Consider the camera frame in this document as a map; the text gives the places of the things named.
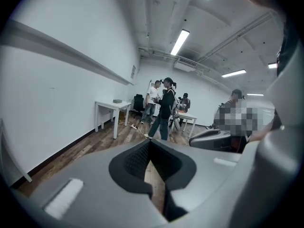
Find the table leg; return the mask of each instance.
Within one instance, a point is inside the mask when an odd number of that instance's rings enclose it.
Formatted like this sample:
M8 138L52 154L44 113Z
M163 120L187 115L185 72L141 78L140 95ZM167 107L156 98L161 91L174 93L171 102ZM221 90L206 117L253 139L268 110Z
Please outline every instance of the table leg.
M95 132L98 132L98 104L95 103Z
M111 122L113 122L113 115L114 115L114 110L111 110L111 111L110 111L110 119L111 119Z
M129 110L130 110L130 108L131 108L131 105L128 105L128 107L127 107L127 114L125 115L125 122L124 122L125 126L128 123L128 116L129 116Z
M118 118L119 110L114 110L115 122L114 122L114 139L117 138Z
M192 126L191 132L190 132L190 134L189 134L189 138L191 137L191 134L192 134L192 132L193 132L193 129L194 129L194 126L195 126L195 122L196 122L196 119L194 119L193 126Z
M186 123L185 123L184 129L182 130L183 132L184 132L185 129L186 129L187 123L188 123L188 119L186 119Z

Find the white table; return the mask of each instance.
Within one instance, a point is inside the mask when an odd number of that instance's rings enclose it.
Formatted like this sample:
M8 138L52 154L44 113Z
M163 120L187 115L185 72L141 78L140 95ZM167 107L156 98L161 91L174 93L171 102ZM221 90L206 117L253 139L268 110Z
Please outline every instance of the white table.
M195 122L196 122L197 117L192 116L192 115L190 115L190 114L188 114L188 113L181 113L181 112L179 112L179 118L186 119L185 126L184 126L184 128L183 128L183 130L182 130L183 132L184 132L185 129L186 129L188 120L194 120L194 121L193 121L192 129L191 129L191 132L190 132L190 134L189 134L189 138L190 138L190 137L191 137L191 134L192 134L192 132L193 132L193 129L194 129L194 126L195 126ZM171 132L172 132L173 127L174 127L174 122L172 123L172 126L171 126Z
M114 123L114 139L117 138L117 127L118 127L118 117L119 117L119 111L126 108L127 114L125 116L125 122L124 125L127 125L128 122L128 116L129 116L129 110L131 107L131 103L129 102L121 102L121 103L113 103L113 102L99 102L95 101L95 132L98 132L98 117L99 117L99 107L105 107L111 109L111 122L113 121L113 117L115 117L115 123Z

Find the sneaker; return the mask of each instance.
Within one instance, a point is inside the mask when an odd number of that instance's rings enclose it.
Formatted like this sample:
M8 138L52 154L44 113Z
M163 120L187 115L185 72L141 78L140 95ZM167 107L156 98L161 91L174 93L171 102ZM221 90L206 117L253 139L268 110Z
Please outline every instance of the sneaker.
M146 138L149 138L149 139L152 139L152 137L150 137L148 134L144 134L144 136L146 137Z

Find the ceiling light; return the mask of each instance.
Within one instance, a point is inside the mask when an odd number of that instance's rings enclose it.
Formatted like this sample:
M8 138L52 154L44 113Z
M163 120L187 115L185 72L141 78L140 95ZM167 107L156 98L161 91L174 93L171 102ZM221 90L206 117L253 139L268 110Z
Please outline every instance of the ceiling light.
M269 63L268 67L269 68L277 68L277 63Z
M230 74L224 74L222 75L223 78L226 78L226 77L230 77L230 76L234 76L234 75L238 75L238 74L244 74L246 73L245 70L239 70L237 72L233 72L233 73L230 73Z
M263 94L247 94L247 95L264 96Z
M184 44L185 40L187 39L188 35L190 34L189 31L186 31L186 30L182 30L181 33L180 33L180 36L179 38L177 39L174 47L173 47L173 50L171 52L171 55L176 55L178 53L178 51L180 50L182 44Z

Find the backpack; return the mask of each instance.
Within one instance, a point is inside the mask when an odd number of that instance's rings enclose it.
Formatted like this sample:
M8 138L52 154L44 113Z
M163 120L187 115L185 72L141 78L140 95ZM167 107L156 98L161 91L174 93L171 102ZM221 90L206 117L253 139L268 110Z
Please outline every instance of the backpack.
M173 92L173 95L174 95L174 98L175 98L175 100L174 100L174 102L173 102L172 108L171 108L171 106L169 106L169 107L170 107L170 113L171 113L171 115L173 116L173 118L178 118L178 115L179 115L178 104L179 104L179 102L178 102L178 100L177 100L176 97L175 97L175 92L174 92L174 90L173 90L172 88L171 88L170 90Z

